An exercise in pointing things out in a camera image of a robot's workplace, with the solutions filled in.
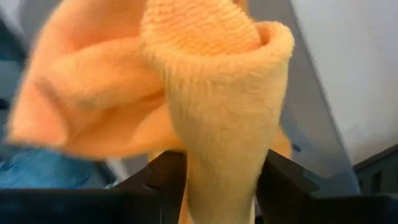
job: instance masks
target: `folded towel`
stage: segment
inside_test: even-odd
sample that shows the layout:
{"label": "folded towel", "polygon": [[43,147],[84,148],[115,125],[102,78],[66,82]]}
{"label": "folded towel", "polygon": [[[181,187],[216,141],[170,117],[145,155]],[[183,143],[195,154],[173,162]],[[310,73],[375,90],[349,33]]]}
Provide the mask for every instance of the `folded towel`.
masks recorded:
{"label": "folded towel", "polygon": [[185,149],[195,223],[248,223],[292,35],[230,0],[148,0],[141,23],[144,5],[62,1],[32,53],[8,140],[94,159]]}

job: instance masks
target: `white wall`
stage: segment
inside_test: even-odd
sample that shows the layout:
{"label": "white wall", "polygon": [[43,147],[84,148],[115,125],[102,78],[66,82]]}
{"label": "white wall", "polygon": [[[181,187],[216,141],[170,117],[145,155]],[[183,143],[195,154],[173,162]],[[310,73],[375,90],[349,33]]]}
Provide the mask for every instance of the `white wall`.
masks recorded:
{"label": "white wall", "polygon": [[398,1],[292,0],[351,160],[398,143]]}

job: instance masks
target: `blue fabric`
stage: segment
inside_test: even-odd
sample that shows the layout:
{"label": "blue fabric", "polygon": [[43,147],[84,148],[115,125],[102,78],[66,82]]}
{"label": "blue fabric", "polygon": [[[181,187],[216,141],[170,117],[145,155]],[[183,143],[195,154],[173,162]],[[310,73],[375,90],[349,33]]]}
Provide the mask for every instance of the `blue fabric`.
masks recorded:
{"label": "blue fabric", "polygon": [[0,158],[0,188],[80,189],[95,172],[89,161],[32,149]]}

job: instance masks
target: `orange cloth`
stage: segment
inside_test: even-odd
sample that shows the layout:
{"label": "orange cloth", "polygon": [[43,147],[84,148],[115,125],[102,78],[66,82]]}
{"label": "orange cloth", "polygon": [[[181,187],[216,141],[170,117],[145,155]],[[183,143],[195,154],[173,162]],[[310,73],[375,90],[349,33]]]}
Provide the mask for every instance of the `orange cloth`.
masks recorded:
{"label": "orange cloth", "polygon": [[144,6],[62,1],[31,55],[8,140],[91,159],[185,149],[195,223],[247,223],[292,35],[230,0]]}

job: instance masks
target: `microfiber towel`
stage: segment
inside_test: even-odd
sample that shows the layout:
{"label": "microfiber towel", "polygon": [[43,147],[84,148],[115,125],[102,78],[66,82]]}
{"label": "microfiber towel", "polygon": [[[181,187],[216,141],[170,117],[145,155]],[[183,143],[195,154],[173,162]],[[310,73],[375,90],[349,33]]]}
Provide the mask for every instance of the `microfiber towel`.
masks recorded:
{"label": "microfiber towel", "polygon": [[230,0],[144,6],[63,1],[32,53],[9,140],[97,159],[185,149],[195,223],[249,223],[292,34]]}

